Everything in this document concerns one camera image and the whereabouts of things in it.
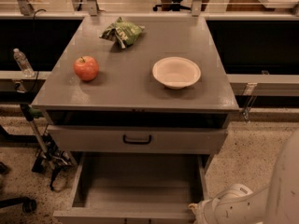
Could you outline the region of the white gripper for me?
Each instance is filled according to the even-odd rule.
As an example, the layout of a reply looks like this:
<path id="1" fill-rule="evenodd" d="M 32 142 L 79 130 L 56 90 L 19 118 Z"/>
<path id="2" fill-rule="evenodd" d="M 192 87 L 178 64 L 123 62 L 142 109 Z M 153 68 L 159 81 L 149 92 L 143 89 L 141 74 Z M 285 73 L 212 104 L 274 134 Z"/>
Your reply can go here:
<path id="1" fill-rule="evenodd" d="M 217 199 L 201 201 L 200 203 L 190 203 L 188 208 L 195 215 L 193 224 L 218 224 L 215 209 L 218 204 Z"/>

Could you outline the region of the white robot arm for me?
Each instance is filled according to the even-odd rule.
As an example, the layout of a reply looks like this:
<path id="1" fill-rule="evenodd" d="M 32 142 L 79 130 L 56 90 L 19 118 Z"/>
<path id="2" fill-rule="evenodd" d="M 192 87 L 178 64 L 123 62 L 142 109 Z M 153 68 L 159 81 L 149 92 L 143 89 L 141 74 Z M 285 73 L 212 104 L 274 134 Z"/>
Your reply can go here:
<path id="1" fill-rule="evenodd" d="M 189 208 L 193 224 L 299 224 L 299 131 L 278 154 L 267 186 L 252 192 L 235 184 Z"/>

